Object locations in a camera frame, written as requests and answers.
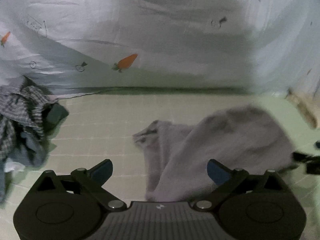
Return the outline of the grey zip hoodie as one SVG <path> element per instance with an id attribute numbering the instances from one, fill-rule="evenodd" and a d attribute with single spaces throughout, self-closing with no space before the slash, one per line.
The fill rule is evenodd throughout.
<path id="1" fill-rule="evenodd" d="M 265 110 L 251 105 L 217 111 L 195 125 L 156 120 L 133 136 L 148 169 L 146 200 L 196 200 L 217 188 L 211 159 L 251 174 L 294 167 L 293 145 Z"/>

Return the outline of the folded beige garment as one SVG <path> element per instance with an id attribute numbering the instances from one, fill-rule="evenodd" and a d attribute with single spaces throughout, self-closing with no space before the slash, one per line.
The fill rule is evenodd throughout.
<path id="1" fill-rule="evenodd" d="M 296 107 L 311 129 L 319 129 L 319 95 L 313 96 L 289 88 L 286 99 Z"/>

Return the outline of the blue denim garment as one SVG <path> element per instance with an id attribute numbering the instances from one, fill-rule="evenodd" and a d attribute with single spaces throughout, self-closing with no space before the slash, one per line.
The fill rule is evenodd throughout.
<path id="1" fill-rule="evenodd" d="M 12 177 L 18 172 L 4 172 L 4 163 L 10 158 L 13 161 L 22 163 L 26 167 L 40 167 L 48 155 L 48 135 L 58 126 L 58 124 L 67 116 L 69 112 L 59 103 L 49 106 L 42 112 L 44 138 L 39 139 L 33 129 L 23 130 L 23 127 L 17 122 L 13 124 L 15 146 L 7 154 L 1 158 L 1 203 L 7 196 L 9 184 Z"/>

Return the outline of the white garment in pile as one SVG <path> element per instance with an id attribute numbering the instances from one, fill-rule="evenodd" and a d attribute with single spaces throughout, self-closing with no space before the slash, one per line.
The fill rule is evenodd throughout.
<path id="1" fill-rule="evenodd" d="M 4 163 L 4 172 L 23 172 L 25 166 L 22 163 L 13 161 L 12 159 L 8 158 Z"/>

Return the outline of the pale blue carrot-print sheet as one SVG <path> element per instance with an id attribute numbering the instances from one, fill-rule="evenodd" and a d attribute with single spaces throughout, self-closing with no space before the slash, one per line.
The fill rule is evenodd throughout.
<path id="1" fill-rule="evenodd" d="M 1 0 L 1 84 L 312 91 L 319 0 Z"/>

